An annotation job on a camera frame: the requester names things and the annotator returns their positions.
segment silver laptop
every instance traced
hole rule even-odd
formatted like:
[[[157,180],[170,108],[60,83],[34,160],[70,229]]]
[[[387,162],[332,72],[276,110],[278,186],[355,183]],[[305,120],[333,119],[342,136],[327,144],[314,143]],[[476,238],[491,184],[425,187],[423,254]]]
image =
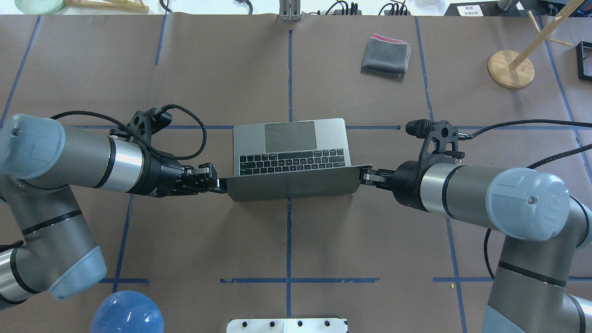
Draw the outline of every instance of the silver laptop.
[[[234,201],[354,193],[360,169],[349,157],[345,121],[236,125],[234,177],[222,179]]]

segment laptop keyboard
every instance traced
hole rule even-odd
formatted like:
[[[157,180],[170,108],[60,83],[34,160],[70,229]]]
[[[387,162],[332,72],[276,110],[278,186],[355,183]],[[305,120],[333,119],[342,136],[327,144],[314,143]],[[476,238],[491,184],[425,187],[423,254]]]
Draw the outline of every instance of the laptop keyboard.
[[[245,155],[239,162],[241,176],[345,167],[343,149]]]

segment blue balloon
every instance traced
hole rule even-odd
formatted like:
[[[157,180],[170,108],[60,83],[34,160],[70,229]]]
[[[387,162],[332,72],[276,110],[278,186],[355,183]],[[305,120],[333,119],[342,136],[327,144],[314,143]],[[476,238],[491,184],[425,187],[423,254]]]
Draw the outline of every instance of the blue balloon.
[[[96,310],[91,333],[163,333],[165,323],[158,306],[146,295],[131,290],[109,295]]]

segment wooden stand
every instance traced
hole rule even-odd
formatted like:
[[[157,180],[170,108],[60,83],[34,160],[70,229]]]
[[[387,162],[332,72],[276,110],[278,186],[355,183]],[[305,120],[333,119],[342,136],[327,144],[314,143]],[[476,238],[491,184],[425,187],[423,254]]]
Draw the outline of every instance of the wooden stand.
[[[539,34],[536,35],[535,39],[521,53],[512,50],[502,50],[494,53],[487,63],[487,70],[491,78],[500,85],[511,89],[519,89],[528,85],[534,78],[535,69],[527,57],[545,40],[573,46],[573,44],[566,41],[549,38],[549,35],[583,2],[584,0],[570,0],[557,13],[555,19],[542,31],[536,24],[532,13],[528,12],[530,20],[534,23],[535,29],[537,29]]]

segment round wooden base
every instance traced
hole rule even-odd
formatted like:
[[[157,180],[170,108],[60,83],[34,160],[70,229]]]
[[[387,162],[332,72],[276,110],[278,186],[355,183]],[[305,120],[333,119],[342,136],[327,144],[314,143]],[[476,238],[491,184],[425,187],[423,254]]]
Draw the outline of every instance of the round wooden base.
[[[518,55],[518,52],[512,50],[495,52],[487,63],[491,78],[506,88],[526,87],[535,76],[535,68],[530,60],[525,59],[516,69],[510,70],[510,64]]]

